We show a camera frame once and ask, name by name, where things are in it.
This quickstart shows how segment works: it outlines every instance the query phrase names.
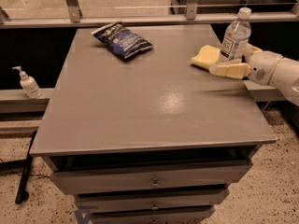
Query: drawer handle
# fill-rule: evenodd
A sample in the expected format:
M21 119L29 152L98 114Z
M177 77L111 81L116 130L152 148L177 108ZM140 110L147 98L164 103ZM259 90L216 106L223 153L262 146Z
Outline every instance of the drawer handle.
M159 207L157 206L156 203L153 204L153 206L151 207L152 211L157 211L159 209Z
M151 184L151 186L153 188L159 188L161 186L160 183L158 183L158 180L157 179L153 179L153 183Z

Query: black cable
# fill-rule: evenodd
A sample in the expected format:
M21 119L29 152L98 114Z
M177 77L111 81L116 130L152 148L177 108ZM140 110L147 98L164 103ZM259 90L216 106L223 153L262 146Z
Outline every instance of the black cable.
M12 169L8 169L8 171L10 171L14 175L21 175L21 172L18 173ZM48 175L29 175L29 176L37 176L40 178L50 178Z

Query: pump bottle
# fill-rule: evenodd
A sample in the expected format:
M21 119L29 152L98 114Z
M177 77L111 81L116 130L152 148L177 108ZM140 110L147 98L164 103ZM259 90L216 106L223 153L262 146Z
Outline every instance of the pump bottle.
M231 60L242 59L251 35L251 28L248 22L250 14L250 8L240 8L237 14L238 19L227 27L222 41L221 54L217 63L226 63Z
M41 95L41 90L39 89L35 79L33 77L29 77L24 71L22 71L20 66L13 67L12 69L19 71L21 78L20 84L29 98L38 98Z

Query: table top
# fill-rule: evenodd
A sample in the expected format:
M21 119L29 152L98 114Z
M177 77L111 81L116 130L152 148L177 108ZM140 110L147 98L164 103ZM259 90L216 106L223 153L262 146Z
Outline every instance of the table top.
M275 136L241 80L191 66L209 25L131 27L152 50L124 62L78 29L33 156L266 144Z

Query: pump head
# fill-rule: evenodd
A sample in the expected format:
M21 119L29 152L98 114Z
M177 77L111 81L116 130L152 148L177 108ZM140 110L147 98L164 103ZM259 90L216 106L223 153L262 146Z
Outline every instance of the pump head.
M28 75L26 74L26 72L24 72L24 71L21 70L20 66L12 67L12 69L19 71L19 75L20 75L21 79L28 78Z

